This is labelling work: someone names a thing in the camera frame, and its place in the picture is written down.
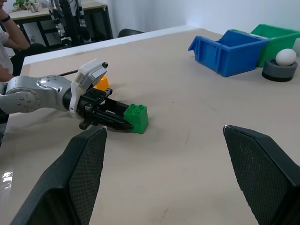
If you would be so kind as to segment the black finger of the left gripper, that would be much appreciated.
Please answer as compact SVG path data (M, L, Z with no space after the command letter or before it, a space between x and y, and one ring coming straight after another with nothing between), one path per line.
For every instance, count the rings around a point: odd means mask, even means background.
M123 115L124 112L129 108L129 105L115 101L113 99L106 99L104 108L106 111L112 112L116 115Z
M92 119L115 130L131 130L134 128L123 117L110 112L94 111Z

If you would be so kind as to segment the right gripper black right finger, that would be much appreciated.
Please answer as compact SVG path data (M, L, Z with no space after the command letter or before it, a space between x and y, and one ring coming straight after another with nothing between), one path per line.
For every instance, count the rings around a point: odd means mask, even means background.
M300 167L268 135L224 125L237 183L260 225L300 223Z

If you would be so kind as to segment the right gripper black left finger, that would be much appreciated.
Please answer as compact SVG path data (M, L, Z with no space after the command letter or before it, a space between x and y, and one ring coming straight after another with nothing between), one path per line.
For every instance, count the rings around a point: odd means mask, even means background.
M103 169L107 128L74 136L42 173L13 218L13 225L87 225Z

